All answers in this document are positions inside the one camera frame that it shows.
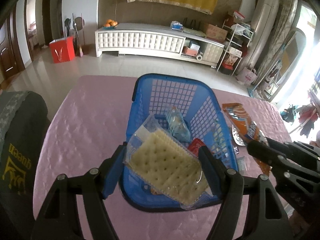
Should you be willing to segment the orange snack bar wrapper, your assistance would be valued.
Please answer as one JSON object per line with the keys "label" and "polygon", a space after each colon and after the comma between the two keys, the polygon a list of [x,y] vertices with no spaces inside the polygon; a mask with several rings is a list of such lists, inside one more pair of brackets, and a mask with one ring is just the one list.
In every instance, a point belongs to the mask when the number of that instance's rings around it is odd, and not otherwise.
{"label": "orange snack bar wrapper", "polygon": [[266,162],[260,160],[262,148],[269,146],[267,137],[246,112],[241,103],[224,103],[222,110],[235,127],[240,138],[246,143],[248,154],[251,155],[258,164],[262,174],[269,176],[271,167],[268,164],[268,160]]}

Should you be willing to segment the red snack packet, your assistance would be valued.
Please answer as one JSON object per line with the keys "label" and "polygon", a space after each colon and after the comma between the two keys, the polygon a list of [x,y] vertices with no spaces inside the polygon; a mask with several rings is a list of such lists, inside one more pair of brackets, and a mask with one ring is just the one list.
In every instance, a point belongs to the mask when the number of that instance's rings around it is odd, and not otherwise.
{"label": "red snack packet", "polygon": [[199,156],[199,149],[202,147],[202,146],[205,146],[205,143],[200,140],[199,138],[195,138],[191,143],[190,145],[187,147],[188,151],[190,153],[192,153],[193,155],[195,155],[196,157]]}

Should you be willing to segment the clear cream cracker pack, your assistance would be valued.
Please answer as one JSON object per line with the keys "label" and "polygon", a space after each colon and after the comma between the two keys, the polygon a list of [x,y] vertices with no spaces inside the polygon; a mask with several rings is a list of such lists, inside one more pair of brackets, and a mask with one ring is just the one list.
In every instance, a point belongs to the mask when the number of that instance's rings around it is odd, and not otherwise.
{"label": "clear cream cracker pack", "polygon": [[213,196],[198,158],[161,128],[153,114],[130,138],[125,164],[158,193],[183,208],[199,206]]}

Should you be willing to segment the clear blue cookie bag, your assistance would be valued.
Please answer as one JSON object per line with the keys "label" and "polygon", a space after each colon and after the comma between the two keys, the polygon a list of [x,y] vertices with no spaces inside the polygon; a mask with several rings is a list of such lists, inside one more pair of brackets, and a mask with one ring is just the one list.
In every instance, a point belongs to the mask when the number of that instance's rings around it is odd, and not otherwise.
{"label": "clear blue cookie bag", "polygon": [[175,106],[168,106],[165,118],[172,136],[180,142],[191,142],[191,133],[184,121],[182,113]]}

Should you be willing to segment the blue plastic basket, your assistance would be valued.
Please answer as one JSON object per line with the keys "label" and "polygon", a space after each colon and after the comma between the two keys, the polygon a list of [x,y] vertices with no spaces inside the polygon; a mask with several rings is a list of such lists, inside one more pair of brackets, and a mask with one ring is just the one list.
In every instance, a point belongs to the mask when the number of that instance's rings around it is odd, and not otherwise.
{"label": "blue plastic basket", "polygon": [[[190,133],[190,139],[178,139],[188,147],[194,139],[201,140],[221,160],[226,168],[238,170],[232,136],[214,92],[204,83],[178,76],[145,74],[135,83],[132,105],[126,129],[126,139],[153,115],[166,132],[170,131],[166,114],[176,107]],[[181,211],[179,202],[151,193],[151,187],[129,168],[124,168],[120,181],[121,192],[134,208],[145,212]]]}

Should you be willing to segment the clear blue wafer bag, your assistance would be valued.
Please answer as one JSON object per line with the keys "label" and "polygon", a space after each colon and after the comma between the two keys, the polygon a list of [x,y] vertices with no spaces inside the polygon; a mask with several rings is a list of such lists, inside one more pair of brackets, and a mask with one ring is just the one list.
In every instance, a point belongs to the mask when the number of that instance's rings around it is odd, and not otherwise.
{"label": "clear blue wafer bag", "polygon": [[245,175],[246,172],[247,172],[246,158],[245,157],[239,157],[236,161],[237,161],[239,173],[241,175]]}

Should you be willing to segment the pink quilted tablecloth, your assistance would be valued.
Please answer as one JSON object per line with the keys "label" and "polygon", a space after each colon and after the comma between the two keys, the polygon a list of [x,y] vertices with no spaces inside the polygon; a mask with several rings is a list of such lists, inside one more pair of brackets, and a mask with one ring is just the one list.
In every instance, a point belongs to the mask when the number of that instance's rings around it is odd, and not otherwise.
{"label": "pink quilted tablecloth", "polygon": [[[37,165],[33,213],[59,174],[81,176],[109,158],[126,139],[136,79],[86,75],[78,79],[54,116]],[[115,189],[104,202],[120,239],[206,239],[218,206],[170,213],[132,207]]]}

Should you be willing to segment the pink shopping bag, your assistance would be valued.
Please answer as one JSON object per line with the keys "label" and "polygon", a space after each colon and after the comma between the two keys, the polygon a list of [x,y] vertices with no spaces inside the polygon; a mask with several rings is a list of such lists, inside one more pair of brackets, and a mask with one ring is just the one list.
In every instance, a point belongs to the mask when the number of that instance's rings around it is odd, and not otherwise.
{"label": "pink shopping bag", "polygon": [[236,76],[236,79],[243,85],[249,86],[257,79],[257,72],[254,68],[244,68]]}

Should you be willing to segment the white metal shelf rack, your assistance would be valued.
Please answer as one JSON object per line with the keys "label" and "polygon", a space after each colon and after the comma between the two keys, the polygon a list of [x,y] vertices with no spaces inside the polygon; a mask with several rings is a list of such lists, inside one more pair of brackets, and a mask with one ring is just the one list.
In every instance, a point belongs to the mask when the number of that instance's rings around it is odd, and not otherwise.
{"label": "white metal shelf rack", "polygon": [[222,28],[227,31],[227,35],[217,71],[233,76],[248,53],[254,29],[246,23],[227,24],[226,21],[224,21]]}

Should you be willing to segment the cardboard box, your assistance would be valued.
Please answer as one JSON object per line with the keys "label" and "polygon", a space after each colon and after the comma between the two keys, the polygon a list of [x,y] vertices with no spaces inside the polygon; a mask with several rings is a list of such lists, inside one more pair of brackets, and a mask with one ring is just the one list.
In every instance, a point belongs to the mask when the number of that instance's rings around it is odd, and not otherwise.
{"label": "cardboard box", "polygon": [[205,33],[208,39],[217,42],[224,42],[228,34],[228,31],[209,23],[203,24],[202,31]]}

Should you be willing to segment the red box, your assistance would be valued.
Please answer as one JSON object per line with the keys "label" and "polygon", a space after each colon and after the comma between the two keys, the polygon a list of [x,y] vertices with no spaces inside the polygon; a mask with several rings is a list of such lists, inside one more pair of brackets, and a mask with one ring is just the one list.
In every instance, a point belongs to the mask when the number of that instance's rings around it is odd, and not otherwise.
{"label": "red box", "polygon": [[49,44],[54,63],[72,61],[75,58],[73,37],[68,36],[53,40]]}

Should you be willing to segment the tall standing air conditioner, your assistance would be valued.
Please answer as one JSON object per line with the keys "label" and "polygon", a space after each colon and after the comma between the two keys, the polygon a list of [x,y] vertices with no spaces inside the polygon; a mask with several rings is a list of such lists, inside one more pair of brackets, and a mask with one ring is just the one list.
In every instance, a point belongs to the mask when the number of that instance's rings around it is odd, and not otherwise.
{"label": "tall standing air conditioner", "polygon": [[258,0],[251,20],[254,35],[248,45],[247,55],[239,63],[236,74],[244,68],[255,67],[275,23],[278,8],[279,0]]}

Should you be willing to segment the white tv cabinet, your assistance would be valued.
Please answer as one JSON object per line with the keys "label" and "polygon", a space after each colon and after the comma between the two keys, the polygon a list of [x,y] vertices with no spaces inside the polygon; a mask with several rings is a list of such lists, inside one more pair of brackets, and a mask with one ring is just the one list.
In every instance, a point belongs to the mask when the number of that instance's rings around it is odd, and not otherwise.
{"label": "white tv cabinet", "polygon": [[139,23],[120,23],[95,31],[95,51],[116,51],[119,55],[142,55],[205,64],[215,68],[224,45],[170,27]]}

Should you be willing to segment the plate of oranges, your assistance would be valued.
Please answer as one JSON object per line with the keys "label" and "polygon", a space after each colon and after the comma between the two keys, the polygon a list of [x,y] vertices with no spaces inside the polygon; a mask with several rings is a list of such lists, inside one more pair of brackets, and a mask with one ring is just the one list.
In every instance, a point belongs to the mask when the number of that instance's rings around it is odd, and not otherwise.
{"label": "plate of oranges", "polygon": [[118,25],[117,21],[114,21],[112,19],[109,19],[106,21],[106,23],[103,25],[104,29],[114,29]]}

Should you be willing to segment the blue tissue pack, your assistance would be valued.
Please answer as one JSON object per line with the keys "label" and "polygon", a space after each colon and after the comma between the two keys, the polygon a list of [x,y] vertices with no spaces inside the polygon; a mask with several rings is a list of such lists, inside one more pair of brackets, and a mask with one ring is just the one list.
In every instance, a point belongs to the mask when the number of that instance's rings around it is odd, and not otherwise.
{"label": "blue tissue pack", "polygon": [[172,21],[170,24],[171,30],[183,31],[183,24],[178,21]]}

